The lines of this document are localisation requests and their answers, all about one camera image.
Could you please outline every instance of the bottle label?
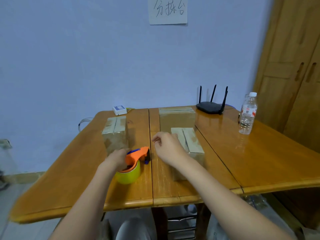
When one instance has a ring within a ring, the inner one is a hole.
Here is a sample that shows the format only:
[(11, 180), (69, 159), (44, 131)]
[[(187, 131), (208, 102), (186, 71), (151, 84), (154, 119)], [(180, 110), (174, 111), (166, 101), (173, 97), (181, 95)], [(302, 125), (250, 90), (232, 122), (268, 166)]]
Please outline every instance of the bottle label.
[(248, 117), (255, 117), (256, 116), (256, 108), (248, 108), (246, 106), (243, 106), (242, 109), (242, 115), (243, 116), (248, 116)]

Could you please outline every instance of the small box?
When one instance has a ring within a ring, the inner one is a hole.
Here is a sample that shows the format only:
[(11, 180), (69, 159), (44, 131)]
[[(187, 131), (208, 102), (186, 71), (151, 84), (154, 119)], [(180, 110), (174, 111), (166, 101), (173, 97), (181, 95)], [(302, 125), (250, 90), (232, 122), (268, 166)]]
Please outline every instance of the small box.
[[(196, 160), (201, 166), (204, 167), (205, 152), (200, 145), (196, 133), (193, 128), (171, 128), (171, 133), (178, 134), (178, 139), (182, 147), (188, 152), (189, 156)], [(175, 168), (171, 168), (174, 181), (186, 180), (181, 173)]]
[(115, 113), (115, 115), (125, 115), (127, 113), (127, 109), (122, 105), (112, 107), (112, 110)]
[(102, 137), (108, 155), (114, 150), (129, 148), (126, 116), (108, 118)]
[(193, 128), (196, 113), (191, 107), (159, 108), (160, 130), (171, 133), (171, 128)]

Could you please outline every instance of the router antenna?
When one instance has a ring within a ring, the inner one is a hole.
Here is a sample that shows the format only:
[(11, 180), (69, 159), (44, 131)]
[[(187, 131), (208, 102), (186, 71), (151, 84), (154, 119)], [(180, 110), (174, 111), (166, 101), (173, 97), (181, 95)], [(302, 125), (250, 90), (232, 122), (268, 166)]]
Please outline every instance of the router antenna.
[(212, 102), (212, 99), (214, 98), (214, 91), (216, 90), (216, 86), (217, 86), (217, 84), (216, 84), (216, 85), (214, 85), (214, 89), (213, 89), (213, 93), (212, 93), (212, 96), (211, 96), (211, 100), (210, 100), (210, 102)]
[(201, 90), (202, 90), (202, 87), (200, 86), (199, 103), (201, 103)]
[(227, 93), (228, 93), (228, 86), (226, 87), (226, 93), (224, 94), (224, 99), (223, 99), (223, 102), (222, 102), (222, 105), (221, 105), (221, 110), (222, 111), (224, 110), (224, 106), (226, 104)]

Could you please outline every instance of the hand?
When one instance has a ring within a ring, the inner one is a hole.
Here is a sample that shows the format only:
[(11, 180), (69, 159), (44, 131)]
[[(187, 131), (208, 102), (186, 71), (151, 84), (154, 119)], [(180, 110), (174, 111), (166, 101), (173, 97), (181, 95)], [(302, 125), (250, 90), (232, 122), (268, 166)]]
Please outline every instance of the hand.
[(120, 149), (114, 150), (101, 164), (100, 166), (105, 166), (106, 168), (113, 168), (116, 171), (123, 170), (127, 167), (126, 164), (126, 155), (130, 151), (130, 149)]
[(186, 150), (178, 140), (177, 134), (158, 132), (152, 138), (157, 155), (173, 167), (178, 167), (182, 161), (189, 157)]

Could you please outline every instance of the wifi router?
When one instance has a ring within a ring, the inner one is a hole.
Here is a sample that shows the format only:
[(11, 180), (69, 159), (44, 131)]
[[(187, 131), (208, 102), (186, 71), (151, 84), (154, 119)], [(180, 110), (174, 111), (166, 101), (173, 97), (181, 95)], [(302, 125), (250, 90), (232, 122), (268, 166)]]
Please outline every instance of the wifi router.
[(201, 102), (201, 90), (202, 87), (200, 86), (200, 95), (199, 95), (199, 103), (196, 105), (197, 109), (207, 113), (207, 114), (222, 114), (223, 110), (224, 110), (224, 106), (226, 104), (226, 97), (227, 97), (227, 93), (228, 93), (228, 87), (226, 87), (226, 92), (224, 94), (224, 99), (222, 104), (216, 104), (212, 102), (212, 99), (214, 98), (214, 91), (216, 90), (216, 85), (214, 85), (214, 89), (213, 89), (213, 93), (211, 96), (211, 100), (210, 102)]

